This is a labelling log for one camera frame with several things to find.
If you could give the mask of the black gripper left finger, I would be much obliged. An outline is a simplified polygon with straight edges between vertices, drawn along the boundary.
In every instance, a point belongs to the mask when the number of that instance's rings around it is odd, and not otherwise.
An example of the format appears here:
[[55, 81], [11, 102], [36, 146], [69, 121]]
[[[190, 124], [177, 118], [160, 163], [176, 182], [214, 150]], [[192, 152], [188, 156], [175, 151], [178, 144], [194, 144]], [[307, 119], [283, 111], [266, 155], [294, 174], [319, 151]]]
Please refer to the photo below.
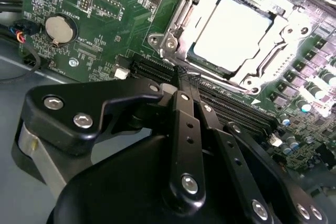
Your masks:
[[129, 78], [30, 89], [15, 137], [19, 167], [58, 199], [76, 175], [152, 134], [133, 118], [141, 105], [172, 96], [194, 101], [189, 76], [177, 67], [167, 84]]

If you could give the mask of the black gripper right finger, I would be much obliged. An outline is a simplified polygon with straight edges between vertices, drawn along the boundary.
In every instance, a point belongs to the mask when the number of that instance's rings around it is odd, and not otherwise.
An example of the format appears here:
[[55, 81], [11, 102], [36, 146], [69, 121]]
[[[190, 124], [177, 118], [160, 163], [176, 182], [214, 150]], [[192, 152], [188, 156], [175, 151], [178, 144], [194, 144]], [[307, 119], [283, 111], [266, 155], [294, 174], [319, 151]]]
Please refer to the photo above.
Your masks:
[[238, 223], [329, 223], [313, 198], [241, 126], [220, 124], [215, 111], [200, 99], [200, 78], [189, 76], [191, 94], [215, 156], [224, 162]]

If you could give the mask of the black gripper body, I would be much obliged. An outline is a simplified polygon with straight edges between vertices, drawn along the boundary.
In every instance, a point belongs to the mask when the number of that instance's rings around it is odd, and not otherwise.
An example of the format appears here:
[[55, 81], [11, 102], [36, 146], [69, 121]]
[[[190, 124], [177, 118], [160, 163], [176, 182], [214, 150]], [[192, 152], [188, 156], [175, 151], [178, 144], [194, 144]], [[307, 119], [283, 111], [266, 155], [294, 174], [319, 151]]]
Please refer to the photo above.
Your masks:
[[133, 118], [152, 134], [76, 175], [49, 223], [238, 223], [195, 101], [164, 98]]

